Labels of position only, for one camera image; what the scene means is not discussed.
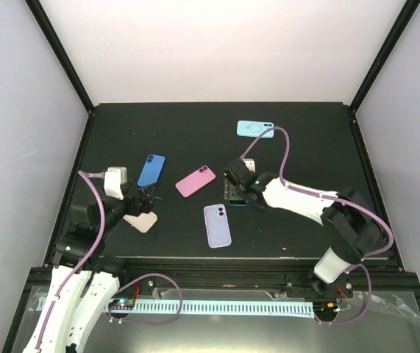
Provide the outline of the lavender phone case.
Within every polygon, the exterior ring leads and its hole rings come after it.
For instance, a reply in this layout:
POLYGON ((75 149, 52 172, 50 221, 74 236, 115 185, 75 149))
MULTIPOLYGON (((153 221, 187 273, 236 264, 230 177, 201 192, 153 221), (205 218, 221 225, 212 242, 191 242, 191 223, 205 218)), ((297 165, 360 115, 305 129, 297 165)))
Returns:
POLYGON ((208 246, 211 249, 223 248, 232 244, 232 237, 223 204, 208 205, 203 209, 208 246))

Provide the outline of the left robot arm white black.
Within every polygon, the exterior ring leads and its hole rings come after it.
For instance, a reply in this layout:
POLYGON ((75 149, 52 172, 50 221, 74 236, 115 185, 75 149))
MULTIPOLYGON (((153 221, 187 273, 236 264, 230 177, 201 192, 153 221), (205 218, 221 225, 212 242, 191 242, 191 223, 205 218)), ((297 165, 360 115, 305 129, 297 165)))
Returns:
POLYGON ((115 293, 125 293, 132 275, 124 261, 102 257, 105 241, 125 216, 147 216, 157 186, 122 185, 122 199, 93 193, 93 200, 71 206, 72 218, 55 246, 51 283, 25 352, 83 352, 115 293))

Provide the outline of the pink phone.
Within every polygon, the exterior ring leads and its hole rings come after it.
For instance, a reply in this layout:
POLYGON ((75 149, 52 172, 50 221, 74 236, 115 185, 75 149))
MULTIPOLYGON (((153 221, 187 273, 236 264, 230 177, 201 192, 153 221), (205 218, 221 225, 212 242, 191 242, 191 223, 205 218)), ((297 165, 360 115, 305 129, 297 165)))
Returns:
POLYGON ((215 173, 207 165, 203 165, 178 181, 175 187, 184 198, 188 198, 196 191, 211 183, 215 178, 215 173))

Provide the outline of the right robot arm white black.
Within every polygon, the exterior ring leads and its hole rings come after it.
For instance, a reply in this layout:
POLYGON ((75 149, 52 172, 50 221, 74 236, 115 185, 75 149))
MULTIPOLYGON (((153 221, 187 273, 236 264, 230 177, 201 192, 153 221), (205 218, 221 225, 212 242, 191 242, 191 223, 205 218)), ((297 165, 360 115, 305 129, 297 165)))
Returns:
POLYGON ((256 174, 241 159, 233 160, 223 175, 250 206, 287 210, 323 226, 330 246, 308 279, 310 291, 326 296, 335 281, 370 256, 389 250, 394 233, 387 223, 365 206, 359 193, 323 191, 298 185, 271 173, 256 174))

